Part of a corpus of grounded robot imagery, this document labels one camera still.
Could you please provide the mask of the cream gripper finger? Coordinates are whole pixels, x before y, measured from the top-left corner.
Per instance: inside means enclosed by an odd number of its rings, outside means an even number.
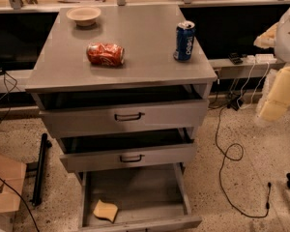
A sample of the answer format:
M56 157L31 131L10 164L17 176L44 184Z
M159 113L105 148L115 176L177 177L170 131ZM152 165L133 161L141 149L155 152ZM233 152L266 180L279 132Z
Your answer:
M290 65L270 70L256 108L257 116L267 122L279 119L290 106Z
M268 30L266 30L264 33L259 35L255 39L253 44L259 48L274 47L276 45L277 26L278 26L278 23L275 23L274 25L272 25Z

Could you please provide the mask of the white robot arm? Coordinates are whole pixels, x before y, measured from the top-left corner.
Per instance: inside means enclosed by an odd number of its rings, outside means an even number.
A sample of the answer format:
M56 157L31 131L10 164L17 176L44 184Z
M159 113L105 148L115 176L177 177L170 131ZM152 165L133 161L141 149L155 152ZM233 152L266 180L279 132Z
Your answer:
M279 119L290 106L290 8L279 22L259 35L253 44L264 49L272 47L275 57L286 63L276 73L269 93L263 97L264 102L258 111L260 118L272 122Z

